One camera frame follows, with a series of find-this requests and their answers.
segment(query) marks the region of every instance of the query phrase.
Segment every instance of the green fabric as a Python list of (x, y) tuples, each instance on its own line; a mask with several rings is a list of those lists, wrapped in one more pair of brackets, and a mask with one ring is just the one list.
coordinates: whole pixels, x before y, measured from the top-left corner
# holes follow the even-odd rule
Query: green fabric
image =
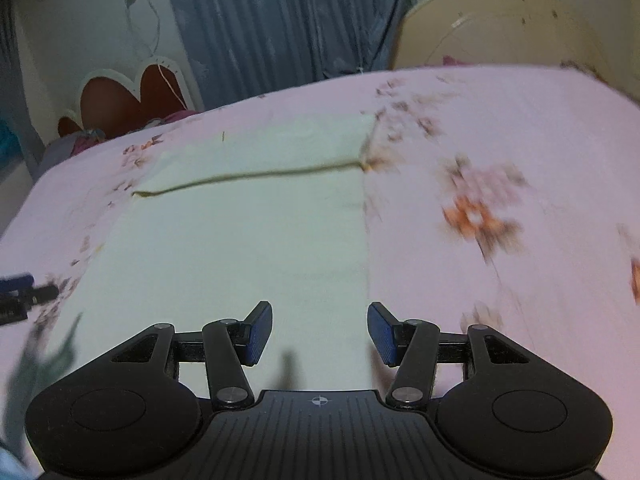
[[(226, 158), (222, 141), (166, 158), (139, 190), (184, 186), (187, 174), (199, 182), (254, 168), (312, 170), (135, 199), (62, 308), (48, 351), (80, 312), (74, 368), (153, 323), (191, 332), (268, 300), (273, 333), (246, 370), (256, 394), (283, 384), (369, 388), (360, 159), (373, 124), (370, 116), (306, 118), (242, 134), (229, 148), (225, 138)], [(180, 378), (207, 395), (202, 367), (181, 367)]]

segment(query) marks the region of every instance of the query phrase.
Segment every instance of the red headboard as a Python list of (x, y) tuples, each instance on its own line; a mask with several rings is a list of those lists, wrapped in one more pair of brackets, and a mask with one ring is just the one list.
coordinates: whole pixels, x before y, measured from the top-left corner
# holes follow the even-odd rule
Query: red headboard
[(171, 60), (156, 57), (140, 67), (135, 82), (114, 70), (89, 74), (81, 86), (78, 113), (60, 118), (58, 134), (99, 128), (113, 139), (185, 109), (194, 107), (182, 73)]

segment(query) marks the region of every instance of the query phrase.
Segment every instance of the curtain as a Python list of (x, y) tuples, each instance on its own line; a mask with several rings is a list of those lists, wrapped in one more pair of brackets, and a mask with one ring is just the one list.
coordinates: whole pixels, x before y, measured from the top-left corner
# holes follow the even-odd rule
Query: curtain
[(385, 70), (412, 0), (171, 0), (207, 109)]
[(29, 172), (34, 175), (44, 143), (31, 124), (22, 86), (13, 0), (0, 0), (0, 117), (16, 135)]

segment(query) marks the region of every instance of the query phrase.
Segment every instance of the mattress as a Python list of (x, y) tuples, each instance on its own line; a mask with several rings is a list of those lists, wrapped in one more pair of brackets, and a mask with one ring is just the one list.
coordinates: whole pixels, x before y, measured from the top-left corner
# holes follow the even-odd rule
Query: mattress
[[(377, 117), (362, 204), (369, 300), (444, 332), (487, 323), (571, 374), (614, 417), (600, 473), (637, 478), (640, 112), (586, 76), (542, 68), (349, 76), (121, 137), (50, 170), (0, 240), (0, 274), (28, 270), (63, 289), (0, 328), (5, 439), (19, 438), (28, 390), (74, 365), (73, 337), (58, 352), (47, 334), (162, 153), (318, 113)], [(374, 359), (362, 366), (372, 386), (388, 380)], [(440, 368), (436, 395), (462, 380)]]

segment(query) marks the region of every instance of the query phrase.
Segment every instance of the dark curtain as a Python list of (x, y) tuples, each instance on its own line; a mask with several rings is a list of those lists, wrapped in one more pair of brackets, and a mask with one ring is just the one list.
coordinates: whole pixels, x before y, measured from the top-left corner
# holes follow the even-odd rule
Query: dark curtain
[(385, 70), (412, 0), (171, 0), (207, 109)]
[(27, 168), (34, 175), (44, 154), (44, 143), (31, 124), (24, 97), (13, 0), (0, 0), (0, 117), (18, 138)]

